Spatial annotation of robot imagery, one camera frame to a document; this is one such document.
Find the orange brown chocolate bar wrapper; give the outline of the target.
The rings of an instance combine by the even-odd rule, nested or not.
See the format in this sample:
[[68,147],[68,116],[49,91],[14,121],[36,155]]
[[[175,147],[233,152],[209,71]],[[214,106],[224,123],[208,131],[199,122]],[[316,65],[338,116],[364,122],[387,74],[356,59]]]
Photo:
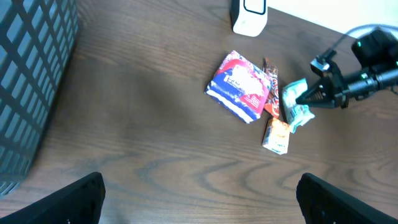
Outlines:
[[279,87],[278,68],[268,58],[263,58],[263,71],[269,77],[271,89],[267,97],[264,109],[274,118],[279,117]]

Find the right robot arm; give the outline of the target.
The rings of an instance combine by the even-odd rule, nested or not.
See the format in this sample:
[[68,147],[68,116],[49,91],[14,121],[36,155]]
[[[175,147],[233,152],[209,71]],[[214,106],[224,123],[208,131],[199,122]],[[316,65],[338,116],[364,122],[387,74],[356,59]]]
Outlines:
[[[350,33],[370,27],[372,31],[359,37],[351,45],[361,69],[349,75],[342,74],[333,61],[335,48]],[[397,37],[391,30],[397,30],[397,27],[367,24],[342,35],[310,62],[312,72],[320,79],[303,92],[295,100],[296,103],[316,108],[347,108],[352,98],[361,101],[380,90],[393,90],[397,85]]]

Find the red purple snack bag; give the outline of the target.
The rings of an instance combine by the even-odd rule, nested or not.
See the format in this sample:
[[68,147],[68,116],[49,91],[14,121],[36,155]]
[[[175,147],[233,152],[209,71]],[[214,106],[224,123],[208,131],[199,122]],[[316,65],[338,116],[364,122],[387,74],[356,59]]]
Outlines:
[[205,94],[249,124],[258,120],[271,90],[271,79],[237,51],[230,52]]

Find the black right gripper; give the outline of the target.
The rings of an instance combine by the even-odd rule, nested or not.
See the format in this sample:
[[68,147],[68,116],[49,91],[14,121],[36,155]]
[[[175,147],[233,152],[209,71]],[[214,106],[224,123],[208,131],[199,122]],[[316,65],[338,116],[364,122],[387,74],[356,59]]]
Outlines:
[[342,74],[339,66],[332,59],[325,59],[331,77],[319,79],[297,99],[296,104],[315,108],[347,108],[351,96],[348,85],[358,79],[358,72]]

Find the teal snack packet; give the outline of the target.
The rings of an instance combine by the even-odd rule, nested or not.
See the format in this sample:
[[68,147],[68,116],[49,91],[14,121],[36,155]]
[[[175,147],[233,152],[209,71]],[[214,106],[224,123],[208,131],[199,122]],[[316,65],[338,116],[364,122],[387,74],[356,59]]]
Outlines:
[[282,89],[282,101],[287,123],[291,127],[291,133],[295,133],[299,126],[304,126],[315,117],[308,105],[296,103],[296,99],[308,90],[305,78],[292,82]]

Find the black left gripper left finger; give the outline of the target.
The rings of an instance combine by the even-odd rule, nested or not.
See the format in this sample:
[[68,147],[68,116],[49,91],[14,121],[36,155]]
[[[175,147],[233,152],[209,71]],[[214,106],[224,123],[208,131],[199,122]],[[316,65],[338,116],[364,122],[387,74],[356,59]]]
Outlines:
[[102,174],[93,172],[41,200],[1,218],[1,224],[98,224],[105,194]]

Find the small orange snack pack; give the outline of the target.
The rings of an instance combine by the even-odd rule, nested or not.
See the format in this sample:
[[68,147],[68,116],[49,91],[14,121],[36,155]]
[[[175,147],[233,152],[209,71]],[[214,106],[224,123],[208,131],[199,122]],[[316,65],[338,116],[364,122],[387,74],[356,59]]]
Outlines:
[[272,118],[267,122],[262,146],[279,155],[288,152],[291,127],[289,124]]

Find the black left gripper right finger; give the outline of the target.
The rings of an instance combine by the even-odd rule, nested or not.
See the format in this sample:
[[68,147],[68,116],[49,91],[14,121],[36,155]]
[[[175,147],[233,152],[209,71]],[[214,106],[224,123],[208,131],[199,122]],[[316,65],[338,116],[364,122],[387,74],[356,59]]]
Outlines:
[[397,219],[347,194],[311,173],[298,182],[296,198],[306,223],[391,223]]

